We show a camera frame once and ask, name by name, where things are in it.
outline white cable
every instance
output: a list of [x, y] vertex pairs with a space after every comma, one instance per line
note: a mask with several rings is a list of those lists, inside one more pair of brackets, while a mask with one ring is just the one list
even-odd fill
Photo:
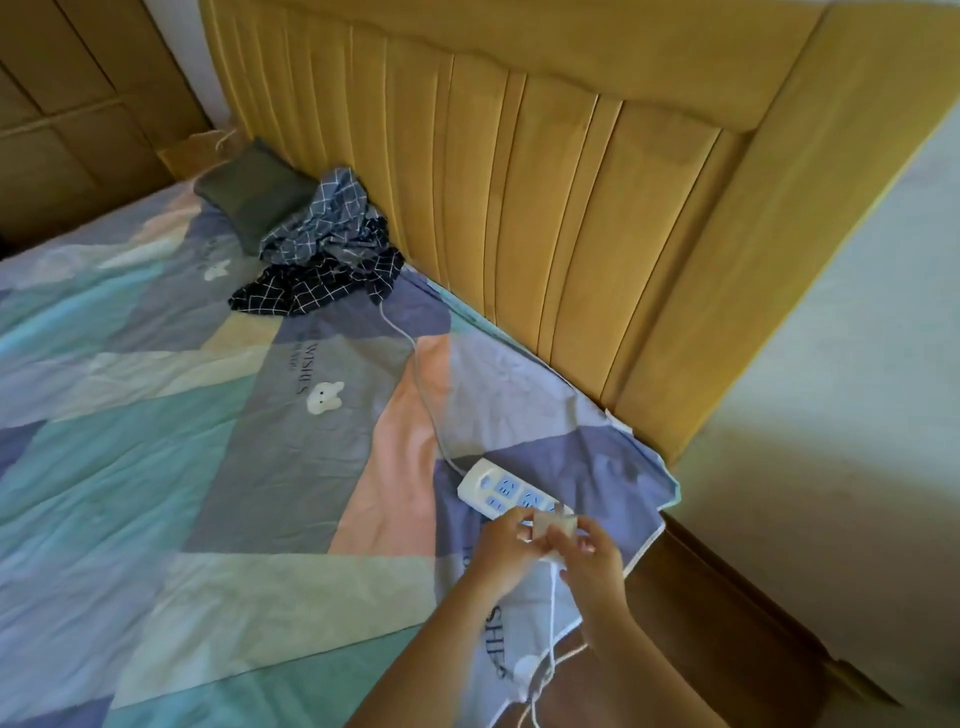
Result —
[[557, 673], [557, 665], [565, 663], [574, 655], [579, 655], [581, 652], [587, 649], [587, 643], [583, 643], [580, 646], [571, 649], [569, 652], [564, 653], [560, 657], [555, 656], [553, 630], [554, 618], [557, 612], [557, 574], [559, 571], [560, 567], [558, 567], [555, 563], [550, 562], [550, 668], [546, 671], [546, 674], [540, 681], [540, 685], [533, 692], [533, 694], [531, 694], [530, 700], [523, 709], [523, 713], [520, 714], [520, 720], [516, 722], [516, 728], [520, 728], [520, 726], [523, 725], [523, 721], [528, 715], [534, 721], [534, 728], [540, 728], [540, 724], [537, 722], [537, 701], [540, 700], [540, 696], [543, 695], [543, 691], [546, 690], [546, 686], [549, 685], [550, 681], [553, 680], [554, 675]]
[[231, 138], [234, 134], [237, 133], [236, 129], [231, 129], [229, 132], [217, 139], [217, 143], [213, 145], [213, 150], [219, 152], [220, 148], [224, 145], [224, 142]]
[[447, 465], [449, 465], [453, 470], [455, 470], [460, 475], [466, 475], [467, 471], [457, 465], [450, 457], [446, 454], [446, 449], [444, 448], [444, 438], [440, 436], [440, 429], [437, 427], [437, 418], [433, 416], [433, 409], [430, 407], [430, 400], [426, 396], [426, 392], [423, 391], [423, 384], [420, 382], [420, 363], [417, 359], [417, 341], [409, 333], [404, 331], [402, 328], [397, 326], [393, 321], [387, 318], [387, 314], [383, 311], [383, 302], [380, 302], [379, 305], [380, 316], [383, 317], [383, 320], [394, 331], [403, 336], [407, 341], [410, 342], [410, 346], [414, 348], [413, 354], [411, 356], [414, 360], [414, 383], [417, 385], [417, 392], [420, 394], [420, 401], [423, 402], [423, 408], [426, 410], [427, 417], [430, 418], [430, 424], [433, 425], [433, 434], [437, 438], [437, 449], [440, 451], [440, 456], [444, 459]]

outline bed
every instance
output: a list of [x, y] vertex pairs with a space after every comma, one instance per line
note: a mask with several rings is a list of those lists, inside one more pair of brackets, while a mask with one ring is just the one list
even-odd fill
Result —
[[[339, 725], [462, 573], [483, 519], [409, 342], [362, 292], [231, 311], [261, 267], [189, 183], [0, 263], [5, 721]], [[658, 456], [415, 270], [383, 312], [454, 463], [639, 556], [678, 495]], [[549, 597], [537, 571], [498, 607], [465, 725], [524, 699]], [[558, 634], [577, 621], [564, 590]]]
[[[384, 312], [437, 428], [362, 294], [231, 311], [262, 264], [189, 183], [0, 261], [0, 724], [342, 725], [483, 522], [438, 434], [592, 515], [629, 569], [679, 494], [657, 451], [960, 84], [896, 71], [958, 47], [929, 42], [944, 9], [861, 31], [858, 4], [732, 4], [202, 0], [244, 132], [352, 167], [389, 219], [410, 265]], [[461, 725], [528, 697], [548, 586], [491, 614]], [[563, 587], [557, 609], [561, 636]]]

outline plaid shirt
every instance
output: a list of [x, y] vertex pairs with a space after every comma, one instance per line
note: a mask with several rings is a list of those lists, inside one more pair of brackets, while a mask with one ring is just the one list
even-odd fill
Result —
[[260, 257], [273, 265], [230, 297], [234, 311], [297, 316], [361, 288], [380, 303], [403, 267], [387, 218], [346, 167], [325, 174], [310, 206], [263, 238]]

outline dark green pillow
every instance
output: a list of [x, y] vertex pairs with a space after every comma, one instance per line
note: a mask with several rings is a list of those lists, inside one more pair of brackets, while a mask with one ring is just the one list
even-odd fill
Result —
[[194, 184], [194, 192], [229, 218], [247, 255], [260, 254], [260, 240], [285, 217], [313, 200], [317, 181], [298, 172], [262, 139], [214, 167]]

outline wooden wardrobe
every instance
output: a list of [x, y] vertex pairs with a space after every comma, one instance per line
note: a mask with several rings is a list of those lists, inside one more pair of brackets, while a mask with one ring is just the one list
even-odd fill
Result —
[[140, 0], [0, 2], [0, 257], [172, 183], [209, 128]]

